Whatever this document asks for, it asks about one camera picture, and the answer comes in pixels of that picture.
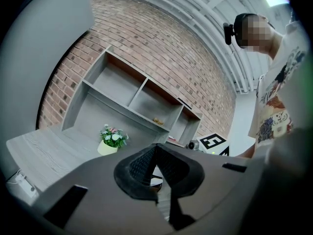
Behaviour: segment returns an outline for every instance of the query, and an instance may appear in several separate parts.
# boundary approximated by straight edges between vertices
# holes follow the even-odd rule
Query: electrical outlet
[[[29,197],[34,197],[36,194],[36,189],[20,174],[15,178],[16,182],[19,183],[19,186],[26,192]]]

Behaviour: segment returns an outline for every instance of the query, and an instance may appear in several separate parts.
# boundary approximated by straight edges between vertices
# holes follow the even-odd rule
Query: white t-shirt
[[[248,134],[255,138],[253,156],[265,156],[273,139],[292,129],[292,120],[279,96],[279,90],[300,67],[309,46],[308,37],[300,22],[286,26],[286,35],[268,72],[259,78],[254,115]]]

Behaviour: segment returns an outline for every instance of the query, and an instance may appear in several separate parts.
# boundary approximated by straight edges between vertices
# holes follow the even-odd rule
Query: shelf
[[[193,139],[198,126],[200,117],[184,106],[181,114],[171,129],[170,136],[185,146]]]
[[[182,104],[153,81],[148,80],[138,96],[131,102],[130,108],[147,119],[157,118],[171,129],[180,115]]]
[[[85,80],[119,103],[128,106],[146,77],[106,51],[91,66]]]
[[[128,106],[122,105],[119,102],[115,101],[114,98],[110,97],[106,93],[103,93],[98,88],[96,88],[94,85],[89,83],[86,80],[83,80],[83,83],[88,85],[91,90],[89,90],[89,94],[94,96],[95,98],[99,99],[101,102],[106,103],[109,107],[117,110],[121,114],[133,119],[134,121],[138,121],[138,123],[141,123],[143,125],[149,125],[151,129],[155,131],[166,131],[170,132],[168,128],[165,128],[163,125],[159,125],[152,120],[146,118],[145,116],[137,113],[133,109],[130,109]]]
[[[131,135],[133,144],[164,143],[171,135],[184,146],[193,138],[201,117],[110,48],[78,84],[62,131],[73,128],[98,142],[99,131],[107,123]]]
[[[178,143],[177,141],[172,140],[172,139],[170,139],[170,138],[168,138],[166,142],[167,142],[167,143],[170,143],[170,144],[173,144],[173,145],[176,145],[176,146],[179,146],[179,147],[181,147],[181,148],[185,148],[184,145],[182,145],[182,144]]]

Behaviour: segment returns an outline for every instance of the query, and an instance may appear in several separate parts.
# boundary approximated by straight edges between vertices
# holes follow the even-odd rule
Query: person's arm
[[[252,158],[253,154],[254,154],[254,148],[255,148],[255,143],[248,149],[246,150],[244,153],[239,154],[236,157],[241,157],[241,158]]]

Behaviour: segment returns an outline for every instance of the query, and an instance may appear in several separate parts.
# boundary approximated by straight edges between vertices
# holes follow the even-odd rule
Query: small device
[[[187,144],[187,149],[191,150],[199,150],[199,142],[198,140],[191,140],[189,144]]]
[[[223,23],[225,43],[227,45],[231,44],[231,36],[235,35],[233,28],[232,24]]]
[[[15,181],[19,184],[19,186],[26,192],[26,194],[32,198],[36,195],[36,189],[32,187],[32,185],[25,179],[25,177],[21,174],[17,175]]]

